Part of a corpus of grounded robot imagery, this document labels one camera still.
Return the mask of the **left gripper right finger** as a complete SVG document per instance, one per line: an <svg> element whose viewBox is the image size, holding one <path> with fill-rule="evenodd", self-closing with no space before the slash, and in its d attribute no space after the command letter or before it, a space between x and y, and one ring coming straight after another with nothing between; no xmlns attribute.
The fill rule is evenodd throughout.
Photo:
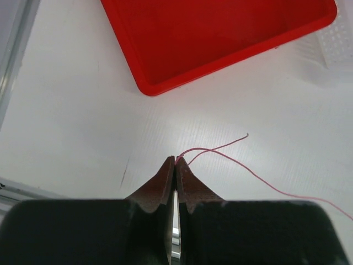
<svg viewBox="0 0 353 265"><path fill-rule="evenodd" d="M175 164L181 264L348 264L326 212L307 200L224 200Z"/></svg>

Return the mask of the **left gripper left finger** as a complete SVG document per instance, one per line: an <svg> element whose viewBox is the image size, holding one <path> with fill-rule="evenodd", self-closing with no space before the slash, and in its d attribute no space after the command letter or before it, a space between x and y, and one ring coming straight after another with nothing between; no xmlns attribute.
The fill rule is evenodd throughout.
<svg viewBox="0 0 353 265"><path fill-rule="evenodd" d="M18 203L1 223L2 264L170 264L174 157L124 199Z"/></svg>

